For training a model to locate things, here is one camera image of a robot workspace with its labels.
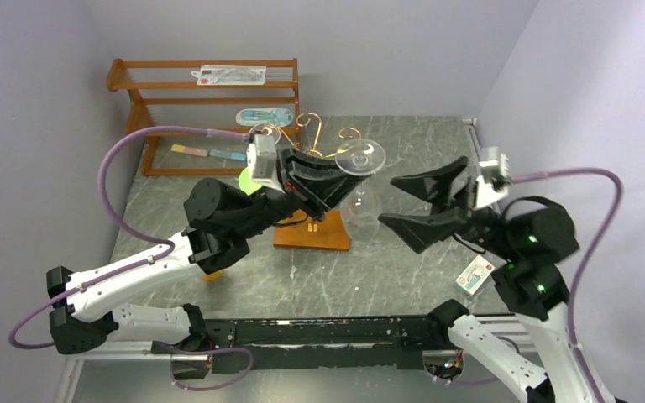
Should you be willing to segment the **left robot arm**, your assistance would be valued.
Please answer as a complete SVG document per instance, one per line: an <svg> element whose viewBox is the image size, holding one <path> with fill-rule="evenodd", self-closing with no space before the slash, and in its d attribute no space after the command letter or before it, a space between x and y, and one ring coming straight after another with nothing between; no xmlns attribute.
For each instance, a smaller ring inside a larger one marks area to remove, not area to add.
<svg viewBox="0 0 645 403"><path fill-rule="evenodd" d="M187 353L207 342L199 307L137 306L132 299L157 285L211 275L249 253L248 241L296 212L321 220L366 179L342 157L318 158L289 147L250 144L247 194L212 177L198 181L184 202L186 226L150 248L115 263L47 274L50 336L64 355L85 353L113 341L147 341Z"/></svg>

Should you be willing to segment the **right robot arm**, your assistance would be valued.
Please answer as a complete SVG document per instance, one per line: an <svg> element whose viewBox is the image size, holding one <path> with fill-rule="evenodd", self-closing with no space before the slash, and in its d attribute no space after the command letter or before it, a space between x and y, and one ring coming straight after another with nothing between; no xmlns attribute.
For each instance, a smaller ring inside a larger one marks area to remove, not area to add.
<svg viewBox="0 0 645 403"><path fill-rule="evenodd" d="M542 365L526 361L456 300L427 314L424 341L404 337L401 343L469 355L521 402L614 401L577 338L574 298L579 285L567 284L558 269L579 248L569 213L542 196L535 198L535 211L515 217L495 211L494 204L520 182L510 176L505 156L482 161L479 175L452 192L466 163L460 158L436 170L393 178L394 187L429 203L431 211L426 216L384 213L380 222L416 253L455 238L501 258L503 265L491 272L496 292L525 328Z"/></svg>

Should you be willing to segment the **green plastic wine glass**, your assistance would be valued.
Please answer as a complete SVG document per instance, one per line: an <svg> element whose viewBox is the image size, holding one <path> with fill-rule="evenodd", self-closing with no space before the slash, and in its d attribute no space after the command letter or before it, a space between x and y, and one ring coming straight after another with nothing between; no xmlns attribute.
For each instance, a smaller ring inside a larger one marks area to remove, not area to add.
<svg viewBox="0 0 645 403"><path fill-rule="evenodd" d="M262 185L254 182L249 175L249 170L247 168L244 168L239 174L238 187L246 195L250 196L257 192L257 190L259 190Z"/></svg>

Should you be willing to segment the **clear wine glass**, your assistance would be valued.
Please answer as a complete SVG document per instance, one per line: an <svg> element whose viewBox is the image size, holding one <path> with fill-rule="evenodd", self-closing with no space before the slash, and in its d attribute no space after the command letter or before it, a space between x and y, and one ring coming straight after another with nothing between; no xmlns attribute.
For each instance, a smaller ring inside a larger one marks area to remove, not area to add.
<svg viewBox="0 0 645 403"><path fill-rule="evenodd" d="M384 167L386 153L374 140L355 138L340 145L334 160L344 173L359 180L339 204L343 226L352 241L369 242L379 231L382 208L380 198L366 181Z"/></svg>
<svg viewBox="0 0 645 403"><path fill-rule="evenodd" d="M280 141L281 131L273 123L260 123L253 126L248 133L249 142L253 143L257 138L271 139L274 144Z"/></svg>

